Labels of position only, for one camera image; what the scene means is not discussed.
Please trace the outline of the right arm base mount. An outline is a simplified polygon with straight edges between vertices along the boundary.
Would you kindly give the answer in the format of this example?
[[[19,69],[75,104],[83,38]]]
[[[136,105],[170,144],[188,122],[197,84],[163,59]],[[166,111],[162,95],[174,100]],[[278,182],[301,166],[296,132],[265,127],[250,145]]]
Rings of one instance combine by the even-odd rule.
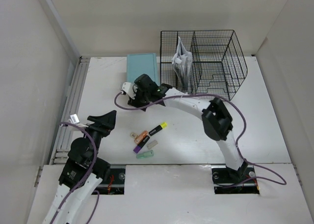
[[[256,175],[253,166],[248,166],[240,179],[231,177],[230,173],[224,165],[212,166],[211,171],[214,193],[216,195],[260,194],[256,179],[239,184],[241,181]]]

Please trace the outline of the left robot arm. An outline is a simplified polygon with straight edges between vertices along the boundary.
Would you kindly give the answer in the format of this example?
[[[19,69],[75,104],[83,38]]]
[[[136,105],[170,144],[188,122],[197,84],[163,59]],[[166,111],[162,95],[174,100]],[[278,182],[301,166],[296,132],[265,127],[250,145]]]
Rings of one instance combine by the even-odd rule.
[[[110,135],[115,128],[117,111],[101,116],[89,116],[90,124],[80,123],[73,114],[61,126],[73,127],[83,136],[72,141],[68,159],[58,180],[54,200],[45,216],[45,224],[73,224],[87,199],[99,194],[97,187],[106,181],[112,184],[114,176],[110,163],[98,157],[102,138]]]

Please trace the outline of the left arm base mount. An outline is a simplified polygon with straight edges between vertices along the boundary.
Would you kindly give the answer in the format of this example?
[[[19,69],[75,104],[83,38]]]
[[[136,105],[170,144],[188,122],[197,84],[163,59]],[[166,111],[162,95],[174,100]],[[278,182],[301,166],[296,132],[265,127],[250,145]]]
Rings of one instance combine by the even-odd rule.
[[[126,167],[114,166],[110,170],[107,180],[102,181],[97,186],[97,190],[101,195],[123,195],[125,191]]]

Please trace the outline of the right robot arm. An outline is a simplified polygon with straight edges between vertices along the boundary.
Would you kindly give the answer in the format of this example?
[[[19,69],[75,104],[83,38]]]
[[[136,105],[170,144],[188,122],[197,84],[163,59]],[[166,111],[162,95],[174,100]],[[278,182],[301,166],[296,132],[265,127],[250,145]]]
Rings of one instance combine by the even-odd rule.
[[[122,90],[129,96],[128,104],[136,108],[157,103],[172,107],[199,118],[205,134],[216,141],[225,159],[227,176],[233,183],[245,176],[247,163],[240,156],[233,135],[233,118],[224,101],[215,96],[206,101],[183,93],[168,84],[157,85],[146,74],[140,75],[134,83],[125,82]]]

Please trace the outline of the yellow black highlighter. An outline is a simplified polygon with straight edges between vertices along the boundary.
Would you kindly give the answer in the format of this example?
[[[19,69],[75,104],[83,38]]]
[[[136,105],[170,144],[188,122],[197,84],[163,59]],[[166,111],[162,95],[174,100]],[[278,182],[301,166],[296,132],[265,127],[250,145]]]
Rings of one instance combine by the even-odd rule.
[[[167,127],[167,123],[166,122],[163,122],[161,123],[160,125],[156,126],[154,129],[152,129],[150,132],[149,132],[149,135],[150,136],[153,136],[155,135],[156,133],[158,133],[159,131],[163,130],[164,128]]]

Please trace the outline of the white instruction booklet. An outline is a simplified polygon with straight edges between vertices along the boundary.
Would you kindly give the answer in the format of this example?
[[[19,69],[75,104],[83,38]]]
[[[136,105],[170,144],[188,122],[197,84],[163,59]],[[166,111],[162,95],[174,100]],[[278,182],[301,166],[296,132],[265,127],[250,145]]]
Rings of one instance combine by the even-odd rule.
[[[192,52],[186,50],[179,36],[177,41],[176,53],[172,57],[172,65],[183,90],[188,91],[192,66]]]

